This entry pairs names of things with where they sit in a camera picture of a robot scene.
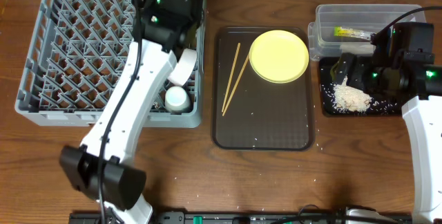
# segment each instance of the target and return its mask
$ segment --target chopstick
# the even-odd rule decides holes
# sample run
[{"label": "chopstick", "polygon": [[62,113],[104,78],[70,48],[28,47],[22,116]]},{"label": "chopstick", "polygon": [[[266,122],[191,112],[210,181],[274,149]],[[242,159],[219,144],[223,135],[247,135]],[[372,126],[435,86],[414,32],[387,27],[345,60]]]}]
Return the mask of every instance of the chopstick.
[{"label": "chopstick", "polygon": [[224,117],[224,114],[226,114],[226,112],[227,112],[227,108],[229,107],[229,105],[230,105],[230,101],[232,100],[233,94],[235,93],[236,86],[237,86],[238,83],[240,82],[240,79],[241,79],[241,76],[242,76],[242,72],[244,72],[244,69],[246,68],[246,65],[247,65],[247,62],[248,62],[248,61],[249,61],[249,55],[247,55],[247,58],[246,58],[244,64],[242,65],[242,68],[241,68],[241,71],[240,71],[240,75],[239,75],[238,78],[236,79],[235,86],[233,86],[233,90],[232,90],[232,93],[230,94],[229,100],[227,101],[226,108],[224,109],[224,112],[222,112],[222,116],[223,116],[223,117]]},{"label": "chopstick", "polygon": [[224,96],[224,102],[222,103],[222,110],[221,110],[222,113],[224,113],[224,106],[226,105],[227,95],[229,94],[230,83],[232,81],[233,71],[235,70],[236,58],[238,57],[238,53],[240,52],[240,46],[241,43],[238,43],[238,47],[236,48],[235,59],[233,60],[232,69],[230,70],[229,83],[227,84],[226,94]]}]

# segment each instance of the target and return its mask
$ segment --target gray dish rack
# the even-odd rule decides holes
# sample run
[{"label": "gray dish rack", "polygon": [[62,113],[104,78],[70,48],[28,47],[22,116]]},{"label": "gray dish rack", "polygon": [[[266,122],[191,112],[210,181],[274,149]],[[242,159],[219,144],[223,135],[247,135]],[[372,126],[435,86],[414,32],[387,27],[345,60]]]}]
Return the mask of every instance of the gray dish rack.
[{"label": "gray dish rack", "polygon": [[[17,113],[41,126],[94,124],[124,69],[134,14],[131,0],[41,0]],[[194,128],[201,123],[204,24],[196,39],[197,64],[183,86],[193,100],[192,112],[167,112],[163,99],[172,85],[165,82],[145,127]]]}]

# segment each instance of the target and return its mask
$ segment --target wire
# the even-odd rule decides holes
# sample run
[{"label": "wire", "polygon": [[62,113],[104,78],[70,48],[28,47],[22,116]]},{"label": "wire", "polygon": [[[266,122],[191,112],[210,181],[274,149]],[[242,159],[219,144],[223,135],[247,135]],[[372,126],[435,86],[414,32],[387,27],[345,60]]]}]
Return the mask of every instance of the wire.
[{"label": "wire", "polygon": [[392,27],[395,23],[399,22],[404,17],[410,16],[411,14],[414,14],[416,12],[421,12],[424,10],[442,10],[442,6],[428,6],[428,7],[417,8],[401,15],[400,17],[396,18],[393,22],[388,24],[384,29],[382,29],[377,34],[375,34],[374,37],[372,38],[373,40],[372,43],[375,44],[377,39],[383,36],[388,31],[388,29],[390,29],[390,27]]},{"label": "wire", "polygon": [[124,90],[123,95],[121,99],[119,100],[117,106],[115,107],[115,110],[112,113],[112,116],[109,119],[109,122],[106,126],[106,129],[104,130],[104,134],[102,136],[102,144],[99,149],[99,155],[98,155],[98,198],[100,202],[100,216],[101,216],[101,224],[106,223],[106,212],[104,209],[104,197],[103,197],[103,163],[104,163],[104,150],[106,148],[106,143],[108,142],[109,133],[111,132],[111,127],[113,122],[115,121],[115,118],[117,117],[119,109],[122,107],[124,100],[126,99],[126,96],[128,95],[129,91],[132,88],[133,83],[137,79],[138,71],[140,70],[140,64],[141,64],[141,54],[142,54],[142,28],[141,28],[141,16],[140,16],[140,10],[138,8],[138,0],[133,0],[134,8],[135,8],[135,18],[136,18],[136,26],[140,29],[138,31],[138,52],[137,52],[137,63],[135,65],[135,69],[133,71],[131,80],[129,81],[129,84],[126,87],[126,90]]},{"label": "wire", "polygon": [[302,207],[301,210],[299,210],[299,212],[298,212],[298,216],[301,216],[301,214],[304,212],[304,209],[306,209],[306,208],[308,208],[308,207],[315,207],[315,208],[319,209],[319,207],[316,206],[315,204],[307,204],[307,205],[305,205],[304,207]]},{"label": "wire", "polygon": [[289,222],[294,221],[331,221],[335,223],[337,220],[340,221],[358,221],[358,222],[365,222],[365,223],[379,223],[379,224],[397,224],[397,221],[394,220],[384,220],[384,219],[378,219],[378,218],[368,218],[368,217],[359,217],[359,216],[335,216],[331,214],[320,214],[320,215],[308,215],[308,216],[295,216],[290,218],[284,218],[279,221],[274,221],[270,224],[285,224]]}]

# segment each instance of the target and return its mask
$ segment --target wooden table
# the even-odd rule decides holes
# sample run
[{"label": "wooden table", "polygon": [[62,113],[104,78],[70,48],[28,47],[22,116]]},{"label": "wooden table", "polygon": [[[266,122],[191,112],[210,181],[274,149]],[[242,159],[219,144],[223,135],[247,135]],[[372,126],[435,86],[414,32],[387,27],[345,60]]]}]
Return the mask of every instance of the wooden table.
[{"label": "wooden table", "polygon": [[[14,103],[40,0],[9,0],[0,21],[0,223],[66,223],[73,210],[98,210],[74,191],[58,157],[89,128],[39,127]],[[196,129],[144,129],[136,167],[147,173],[144,196],[157,209],[200,212],[296,212],[306,204],[355,204],[411,212],[410,141],[400,117],[326,118],[312,63],[316,143],[306,152],[227,151],[211,141],[215,34],[223,26],[295,26],[307,32],[324,3],[417,3],[442,0],[208,0],[204,118]],[[442,62],[442,15],[434,52]]]}]

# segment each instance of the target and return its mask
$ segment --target black food tray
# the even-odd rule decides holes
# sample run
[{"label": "black food tray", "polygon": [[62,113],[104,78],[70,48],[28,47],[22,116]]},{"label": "black food tray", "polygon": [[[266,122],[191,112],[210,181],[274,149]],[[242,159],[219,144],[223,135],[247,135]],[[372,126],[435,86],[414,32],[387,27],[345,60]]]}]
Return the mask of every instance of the black food tray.
[{"label": "black food tray", "polygon": [[322,102],[323,113],[326,116],[387,116],[387,115],[402,115],[401,106],[389,99],[373,97],[372,105],[364,113],[344,111],[340,112],[334,108],[334,83],[330,75],[330,69],[338,62],[339,57],[324,57],[319,61],[318,74],[319,74],[319,87],[320,98]]},{"label": "black food tray", "polygon": [[292,32],[307,43],[306,34],[297,28],[228,27],[218,33],[213,69],[212,139],[219,147],[304,151],[314,142],[310,67],[293,82],[274,84],[262,79],[247,64],[222,117],[222,103],[238,42],[241,48],[230,91],[253,41],[275,29]]}]

